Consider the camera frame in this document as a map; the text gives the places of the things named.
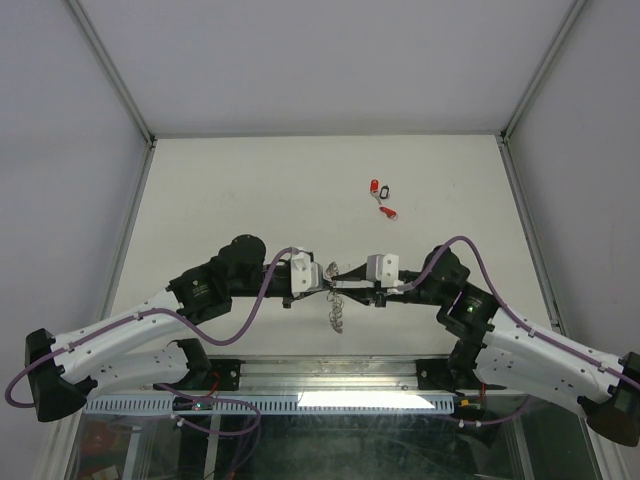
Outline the metal disc with key rings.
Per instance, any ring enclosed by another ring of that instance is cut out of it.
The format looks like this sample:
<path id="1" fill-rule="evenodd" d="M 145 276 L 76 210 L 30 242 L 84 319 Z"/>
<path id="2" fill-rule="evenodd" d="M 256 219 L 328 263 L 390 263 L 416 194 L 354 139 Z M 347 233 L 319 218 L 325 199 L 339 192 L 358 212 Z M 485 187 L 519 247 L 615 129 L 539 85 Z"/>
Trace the metal disc with key rings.
<path id="1" fill-rule="evenodd" d="M 324 279 L 329 284 L 329 290 L 326 295 L 326 300 L 330 304 L 330 311 L 328 313 L 328 319 L 330 326 L 337 334 L 342 334 L 344 331 L 343 320 L 343 306 L 344 300 L 336 291 L 336 278 L 339 275 L 339 267 L 336 262 L 331 262 L 325 269 Z"/>

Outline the red key tag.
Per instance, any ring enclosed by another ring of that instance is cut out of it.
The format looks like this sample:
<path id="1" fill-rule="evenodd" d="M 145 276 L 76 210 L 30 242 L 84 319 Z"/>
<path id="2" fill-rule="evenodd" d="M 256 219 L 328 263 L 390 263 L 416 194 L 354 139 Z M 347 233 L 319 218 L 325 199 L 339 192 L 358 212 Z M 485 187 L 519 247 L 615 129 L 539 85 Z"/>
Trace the red key tag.
<path id="1" fill-rule="evenodd" d="M 383 213 L 389 220 L 397 219 L 397 212 L 389 207 L 380 206 L 379 211 Z"/>

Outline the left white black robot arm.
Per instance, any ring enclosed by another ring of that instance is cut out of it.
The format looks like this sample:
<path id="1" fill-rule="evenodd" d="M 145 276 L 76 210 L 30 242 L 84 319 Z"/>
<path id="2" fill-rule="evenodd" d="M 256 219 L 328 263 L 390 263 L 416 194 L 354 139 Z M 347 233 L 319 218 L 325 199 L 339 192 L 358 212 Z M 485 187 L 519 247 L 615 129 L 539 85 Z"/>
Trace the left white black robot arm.
<path id="1" fill-rule="evenodd" d="M 329 287 L 311 252 L 287 247 L 267 263 L 264 242 L 241 235 L 209 261 L 186 270 L 141 305 L 66 334 L 44 328 L 25 339 L 25 371 L 41 422 L 63 419 L 87 401 L 113 389 L 144 383 L 179 383 L 198 388 L 209 377 L 201 344 L 216 345 L 203 323 L 228 314 L 235 298 L 251 298 L 252 310 L 238 341 L 265 298 L 285 307 Z"/>

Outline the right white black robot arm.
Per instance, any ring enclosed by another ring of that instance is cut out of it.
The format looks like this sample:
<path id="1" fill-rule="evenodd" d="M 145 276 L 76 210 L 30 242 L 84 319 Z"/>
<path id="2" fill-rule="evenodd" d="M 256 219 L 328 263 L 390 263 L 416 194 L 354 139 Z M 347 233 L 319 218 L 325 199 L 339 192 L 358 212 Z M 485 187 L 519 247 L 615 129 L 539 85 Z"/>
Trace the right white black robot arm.
<path id="1" fill-rule="evenodd" d="M 419 272 L 377 254 L 332 280 L 334 291 L 364 305 L 437 307 L 437 322 L 457 339 L 447 361 L 455 385 L 517 390 L 576 414 L 616 444 L 638 446 L 638 354 L 619 357 L 544 328 L 508 306 L 493 283 L 480 288 L 469 275 L 445 242 Z"/>

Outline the aluminium mounting rail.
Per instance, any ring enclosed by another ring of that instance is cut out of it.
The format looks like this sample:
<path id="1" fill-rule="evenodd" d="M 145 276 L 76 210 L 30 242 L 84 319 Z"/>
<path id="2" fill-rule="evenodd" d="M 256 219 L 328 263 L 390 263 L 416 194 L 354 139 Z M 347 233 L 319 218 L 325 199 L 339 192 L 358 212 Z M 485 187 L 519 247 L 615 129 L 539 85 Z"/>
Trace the aluminium mounting rail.
<path id="1" fill-rule="evenodd" d="M 228 390 L 232 393 L 454 391 L 443 355 L 211 355 L 209 361 L 220 378 L 230 384 Z"/>

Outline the red handled key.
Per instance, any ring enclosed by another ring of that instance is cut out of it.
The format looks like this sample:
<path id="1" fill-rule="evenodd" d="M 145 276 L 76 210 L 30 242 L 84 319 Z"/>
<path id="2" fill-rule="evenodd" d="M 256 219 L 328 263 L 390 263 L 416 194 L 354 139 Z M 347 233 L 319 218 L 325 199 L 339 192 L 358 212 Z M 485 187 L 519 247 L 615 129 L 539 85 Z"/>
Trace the red handled key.
<path id="1" fill-rule="evenodd" d="M 373 179 L 370 182 L 369 193 L 379 205 L 382 204 L 382 199 L 380 196 L 380 183 L 377 179 Z"/>

